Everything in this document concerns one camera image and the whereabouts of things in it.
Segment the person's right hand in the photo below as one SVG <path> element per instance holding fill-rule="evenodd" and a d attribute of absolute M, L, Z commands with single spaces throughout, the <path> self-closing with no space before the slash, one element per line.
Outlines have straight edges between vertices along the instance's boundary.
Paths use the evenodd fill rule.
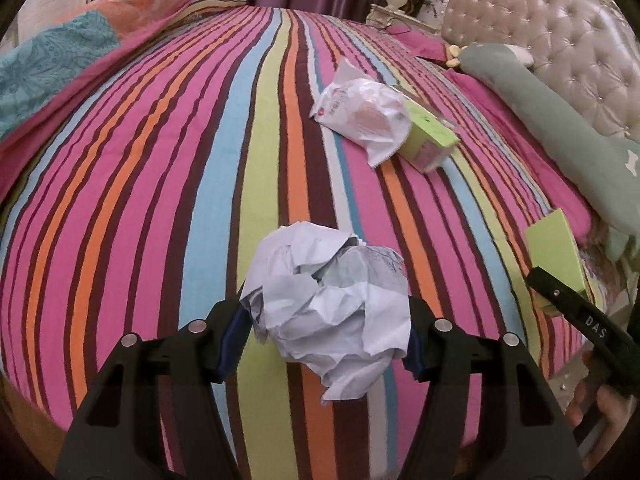
<path fill-rule="evenodd" d="M 577 427 L 582 422 L 585 415 L 582 406 L 586 403 L 587 393 L 587 382 L 583 379 L 575 387 L 573 399 L 565 411 L 570 426 Z M 591 452 L 582 460 L 582 466 L 587 472 L 597 466 L 623 433 L 636 410 L 638 399 L 634 396 L 626 398 L 614 388 L 602 385 L 598 389 L 596 403 L 604 420 L 604 428 Z"/>

